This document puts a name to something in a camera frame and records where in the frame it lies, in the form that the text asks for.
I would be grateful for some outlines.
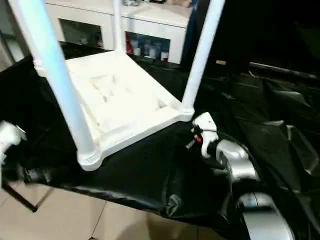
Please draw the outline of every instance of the table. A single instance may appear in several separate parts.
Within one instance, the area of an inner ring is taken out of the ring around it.
[[[103,51],[70,43],[62,43],[62,49],[66,59]],[[177,64],[133,59],[182,98],[188,72]],[[0,73],[0,84],[0,118],[19,125],[28,138],[8,154],[7,164],[23,166],[27,182],[211,227],[226,238],[236,233],[234,224],[239,218],[228,181],[214,175],[198,155],[184,147],[190,123],[165,128],[111,155],[98,170],[85,172],[77,164],[76,147],[50,87],[37,75],[31,57]],[[195,115],[209,111],[220,131],[245,143],[257,160],[277,168],[290,187],[300,192],[304,211],[311,209],[317,217],[319,100],[320,91],[303,83],[247,75],[206,76]],[[275,184],[272,191],[281,213],[296,226],[304,218],[301,206],[278,188],[283,183],[272,172],[263,169],[263,173]]]

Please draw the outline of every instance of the beige floor tile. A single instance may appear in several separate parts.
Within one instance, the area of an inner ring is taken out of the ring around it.
[[[20,184],[16,190],[37,204],[47,186]],[[32,213],[13,198],[0,208],[0,240],[87,240],[91,237],[105,201],[53,189]]]
[[[215,231],[207,227],[199,227],[198,240],[224,240]]]
[[[197,227],[107,202],[93,236],[98,240],[196,240]]]
[[[18,182],[10,183],[10,186],[14,189],[17,187],[17,185],[18,185]],[[0,207],[4,204],[4,202],[7,200],[8,197],[9,197],[8,193],[0,188]]]

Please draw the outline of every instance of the chair leg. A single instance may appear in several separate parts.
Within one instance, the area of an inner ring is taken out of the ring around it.
[[[24,205],[27,209],[35,213],[38,210],[37,206],[32,205],[27,199],[21,196],[16,190],[14,190],[6,181],[2,182],[2,188],[5,190],[11,197]]]

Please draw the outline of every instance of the white plastic chair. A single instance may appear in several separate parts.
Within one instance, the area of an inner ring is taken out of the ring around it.
[[[46,77],[86,171],[105,157],[178,121],[189,121],[225,0],[211,0],[180,102],[125,51],[121,0],[113,0],[115,50],[65,61],[44,0],[9,0],[33,56]]]

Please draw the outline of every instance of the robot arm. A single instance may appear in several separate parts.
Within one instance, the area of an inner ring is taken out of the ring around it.
[[[230,184],[250,179],[259,182],[259,176],[249,160],[248,153],[240,145],[229,140],[219,141],[217,126],[211,115],[205,112],[193,121],[191,130],[197,142],[201,143],[201,155],[210,159],[227,172]],[[273,199],[262,192],[250,192],[237,200],[251,240],[294,240],[292,230],[281,215]]]

